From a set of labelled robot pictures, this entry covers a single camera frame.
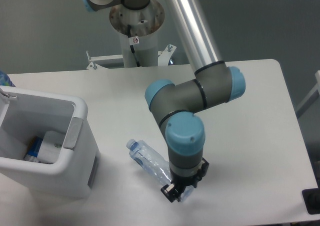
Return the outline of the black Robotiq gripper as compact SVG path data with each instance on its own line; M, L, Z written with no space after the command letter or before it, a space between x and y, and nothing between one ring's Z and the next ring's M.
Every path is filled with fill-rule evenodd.
M171 170L171 184L166 184L161 188L163 195L170 201L181 201L181 195L186 191L187 187L197 188L200 182L207 174L209 163L202 158L200 166L197 170L180 170L176 173Z

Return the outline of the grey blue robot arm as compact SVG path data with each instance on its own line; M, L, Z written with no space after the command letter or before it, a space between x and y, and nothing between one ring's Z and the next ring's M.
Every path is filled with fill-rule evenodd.
M89 11L110 9L109 20L120 35L123 64L157 66L156 33L165 12L156 0L82 0ZM171 180L161 191L180 201L208 170L203 158L205 132L197 112L241 97L243 74L228 67L219 54L198 0L166 0L195 78L176 85L167 79L150 84L145 99L167 144Z

